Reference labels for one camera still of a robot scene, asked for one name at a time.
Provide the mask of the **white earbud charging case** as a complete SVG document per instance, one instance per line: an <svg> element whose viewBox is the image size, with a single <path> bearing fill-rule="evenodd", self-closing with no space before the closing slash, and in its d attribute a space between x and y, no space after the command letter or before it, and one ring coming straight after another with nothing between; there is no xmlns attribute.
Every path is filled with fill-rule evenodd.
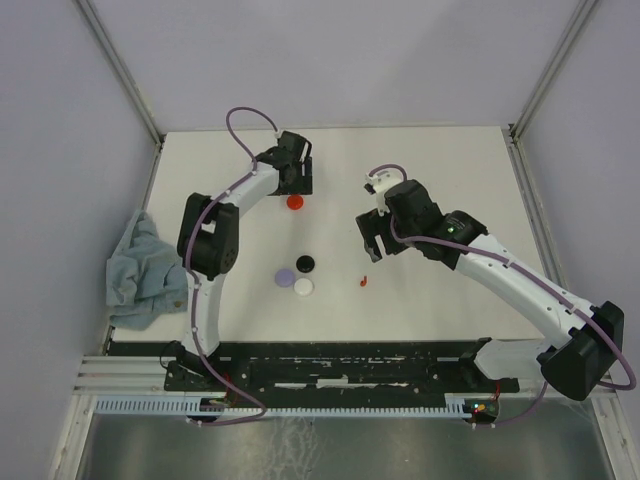
<svg viewBox="0 0 640 480"><path fill-rule="evenodd" d="M309 278L299 278L294 282L293 290L300 297L308 297L314 292L314 283Z"/></svg>

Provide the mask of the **purple earbud charging case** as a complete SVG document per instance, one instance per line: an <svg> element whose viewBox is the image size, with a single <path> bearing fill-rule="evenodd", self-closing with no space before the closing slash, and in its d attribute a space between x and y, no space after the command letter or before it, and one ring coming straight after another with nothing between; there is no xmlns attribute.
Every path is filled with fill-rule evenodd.
<svg viewBox="0 0 640 480"><path fill-rule="evenodd" d="M274 276L275 283L281 288L289 288L296 282L296 274L288 268L280 269Z"/></svg>

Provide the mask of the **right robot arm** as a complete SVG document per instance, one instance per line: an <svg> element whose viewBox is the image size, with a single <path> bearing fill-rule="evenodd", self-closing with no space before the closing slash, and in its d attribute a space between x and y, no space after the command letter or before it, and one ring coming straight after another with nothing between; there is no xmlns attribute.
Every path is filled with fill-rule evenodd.
<svg viewBox="0 0 640 480"><path fill-rule="evenodd" d="M494 380L542 380L582 401L622 361L624 313L617 305L596 306L553 283L468 213L442 213L416 180L382 170L370 174L364 188L376 206L356 223L372 261L414 248L483 285L541 333L538 340L478 340L458 368L467 389L481 391Z"/></svg>

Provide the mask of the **orange earbud charging case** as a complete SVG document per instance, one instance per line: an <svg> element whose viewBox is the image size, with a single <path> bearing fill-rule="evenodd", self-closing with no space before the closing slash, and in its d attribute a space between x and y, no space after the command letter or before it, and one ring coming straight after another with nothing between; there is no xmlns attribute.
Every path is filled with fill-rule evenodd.
<svg viewBox="0 0 640 480"><path fill-rule="evenodd" d="M286 200L286 205L290 210L297 211L304 207L304 197L302 195L290 195Z"/></svg>

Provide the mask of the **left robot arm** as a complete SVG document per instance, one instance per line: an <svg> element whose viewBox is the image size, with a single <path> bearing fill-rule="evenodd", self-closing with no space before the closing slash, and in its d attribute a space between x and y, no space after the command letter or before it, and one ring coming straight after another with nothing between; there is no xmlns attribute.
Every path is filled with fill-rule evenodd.
<svg viewBox="0 0 640 480"><path fill-rule="evenodd" d="M198 389L221 378L211 356L220 346L219 317L224 282L239 254L241 217L268 196L313 193L312 143L290 131L252 159L251 168L216 196L191 194L185 204L177 242L188 282L187 326L176 362Z"/></svg>

